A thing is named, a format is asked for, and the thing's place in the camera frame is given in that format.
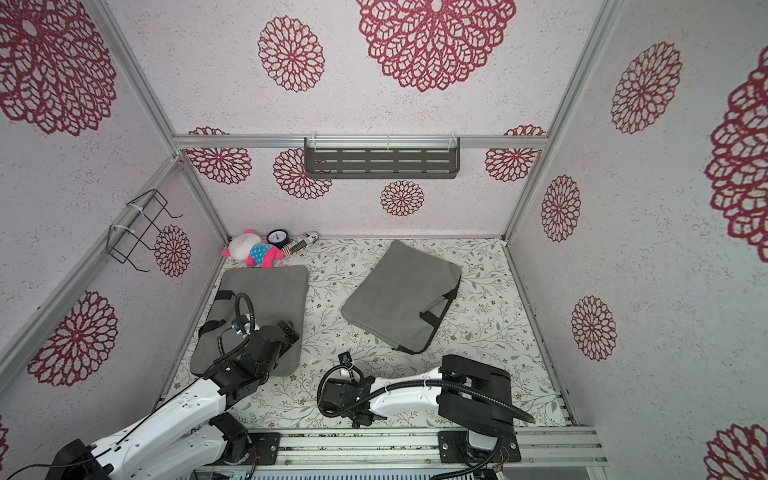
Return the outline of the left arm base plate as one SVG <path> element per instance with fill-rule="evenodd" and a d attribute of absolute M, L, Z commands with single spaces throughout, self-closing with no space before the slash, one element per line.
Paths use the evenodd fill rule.
<path fill-rule="evenodd" d="M 273 466 L 277 462 L 282 435 L 276 432 L 251 432 L 246 441 L 244 464 L 257 467 Z"/>

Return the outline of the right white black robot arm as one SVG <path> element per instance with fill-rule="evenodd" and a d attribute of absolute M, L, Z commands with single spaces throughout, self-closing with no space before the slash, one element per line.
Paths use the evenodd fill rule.
<path fill-rule="evenodd" d="M 514 423 L 535 422 L 513 404 L 508 372 L 455 354 L 425 373 L 387 379 L 365 376 L 344 352 L 320 380 L 316 404 L 324 417 L 346 418 L 355 428 L 421 410 L 463 427 L 464 434 L 440 433 L 438 441 L 443 461 L 465 467 L 436 479 L 495 479 L 504 465 L 522 460 Z"/>

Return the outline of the grey laptop bag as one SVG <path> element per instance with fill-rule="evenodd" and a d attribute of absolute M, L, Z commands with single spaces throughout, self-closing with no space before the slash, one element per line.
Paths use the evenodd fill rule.
<path fill-rule="evenodd" d="M 308 290 L 309 270 L 304 265 L 226 271 L 206 321 L 198 329 L 198 343 L 189 362 L 190 373 L 202 374 L 222 353 L 243 341 L 243 336 L 232 328 L 237 294 L 244 293 L 251 299 L 257 328 L 284 322 L 301 335 Z"/>
<path fill-rule="evenodd" d="M 456 299 L 461 278 L 459 265 L 395 240 L 341 315 L 395 350 L 421 354 Z"/>

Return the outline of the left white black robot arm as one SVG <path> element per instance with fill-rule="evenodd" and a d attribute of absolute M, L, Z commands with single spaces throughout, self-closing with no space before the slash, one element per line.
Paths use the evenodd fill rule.
<path fill-rule="evenodd" d="M 289 320 L 260 324 L 251 298 L 198 331 L 196 380 L 134 424 L 87 445 L 74 440 L 46 465 L 49 479 L 178 479 L 213 463 L 257 463 L 248 429 L 229 410 L 264 385 L 300 339 Z"/>

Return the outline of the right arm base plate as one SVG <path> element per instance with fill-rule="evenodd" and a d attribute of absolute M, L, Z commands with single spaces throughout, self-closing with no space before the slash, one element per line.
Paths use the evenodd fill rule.
<path fill-rule="evenodd" d="M 440 461 L 443 464 L 476 464 L 484 460 L 496 446 L 495 436 L 482 435 L 468 430 L 442 430 L 437 433 Z M 517 437 L 505 434 L 501 437 L 500 450 L 493 455 L 492 463 L 519 463 L 522 459 Z"/>

